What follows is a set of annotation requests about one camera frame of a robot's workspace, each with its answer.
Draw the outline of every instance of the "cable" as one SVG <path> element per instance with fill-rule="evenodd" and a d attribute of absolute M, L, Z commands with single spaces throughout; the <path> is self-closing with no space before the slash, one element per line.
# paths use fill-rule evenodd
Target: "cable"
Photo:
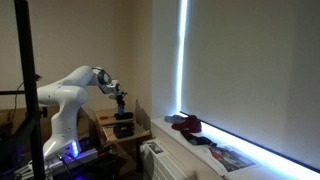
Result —
<path fill-rule="evenodd" d="M 19 91 L 19 89 L 22 85 L 23 85 L 23 82 L 18 86 L 17 91 Z M 14 115 L 15 115 L 16 109 L 17 109 L 17 96 L 18 96 L 18 93 L 16 93 L 16 95 L 14 97 L 14 109 L 13 109 L 13 114 L 11 117 L 11 122 L 13 122 L 13 118 L 14 118 Z"/>
<path fill-rule="evenodd" d="M 62 161 L 62 164 L 63 164 L 64 168 L 66 169 L 66 172 L 68 173 L 70 179 L 73 180 L 73 177 L 72 177 L 72 175 L 71 175 L 71 173 L 70 173 L 70 170 L 69 170 L 69 167 L 68 167 L 66 161 L 63 159 L 63 157 L 61 156 L 60 153 L 57 154 L 57 157 L 58 157 L 58 159 L 59 159 L 60 161 Z"/>

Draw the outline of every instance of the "black metal frame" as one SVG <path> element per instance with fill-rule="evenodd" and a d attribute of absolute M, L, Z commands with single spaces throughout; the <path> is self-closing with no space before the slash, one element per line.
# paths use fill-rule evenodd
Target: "black metal frame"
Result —
<path fill-rule="evenodd" d="M 15 0 L 14 4 L 25 91 L 2 91 L 1 95 L 25 94 L 27 114 L 17 133 L 0 141 L 0 161 L 6 156 L 17 156 L 29 137 L 34 179 L 43 180 L 45 179 L 45 171 L 40 130 L 41 112 L 38 104 L 29 6 L 26 0 Z"/>

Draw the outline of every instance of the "magazine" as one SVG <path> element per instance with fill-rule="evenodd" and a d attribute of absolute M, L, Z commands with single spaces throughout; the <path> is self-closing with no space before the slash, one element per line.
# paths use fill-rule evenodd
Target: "magazine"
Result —
<path fill-rule="evenodd" d="M 211 155 L 217 159 L 228 172 L 243 169 L 257 163 L 241 153 L 236 148 L 227 145 L 222 147 L 209 147 Z"/>

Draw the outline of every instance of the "metal pole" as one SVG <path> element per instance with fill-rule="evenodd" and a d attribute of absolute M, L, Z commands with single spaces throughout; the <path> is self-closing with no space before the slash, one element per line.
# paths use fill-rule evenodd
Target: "metal pole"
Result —
<path fill-rule="evenodd" d="M 32 36 L 29 19 L 28 2 L 25 0 L 15 0 L 15 10 L 19 37 L 19 47 L 21 65 L 23 71 L 23 82 L 25 89 L 25 99 L 27 105 L 27 116 L 35 125 L 30 135 L 32 166 L 34 178 L 45 179 L 43 152 L 41 144 L 40 111 L 38 104 L 36 76 L 33 59 Z"/>

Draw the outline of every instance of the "bright light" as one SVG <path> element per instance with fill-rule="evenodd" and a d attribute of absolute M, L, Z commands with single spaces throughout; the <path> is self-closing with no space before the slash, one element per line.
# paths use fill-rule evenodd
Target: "bright light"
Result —
<path fill-rule="evenodd" d="M 320 174 L 310 169 L 232 136 L 208 124 L 202 123 L 202 133 L 208 134 L 211 138 L 218 139 L 223 143 L 230 144 L 260 163 L 274 168 L 287 176 L 291 176 L 292 178 L 308 180 L 320 179 Z"/>
<path fill-rule="evenodd" d="M 53 146 L 54 146 L 55 144 L 56 144 L 56 141 L 53 142 L 53 143 L 51 144 L 51 146 L 49 147 L 49 149 L 47 149 L 47 151 L 44 153 L 45 156 L 50 152 L 50 150 L 53 148 Z"/>
<path fill-rule="evenodd" d="M 182 68 L 183 68 L 183 52 L 184 38 L 187 20 L 188 0 L 180 1 L 180 17 L 179 17 L 179 50 L 178 50 L 178 70 L 177 70 L 177 88 L 176 88 L 176 110 L 181 110 L 181 89 L 182 89 Z"/>

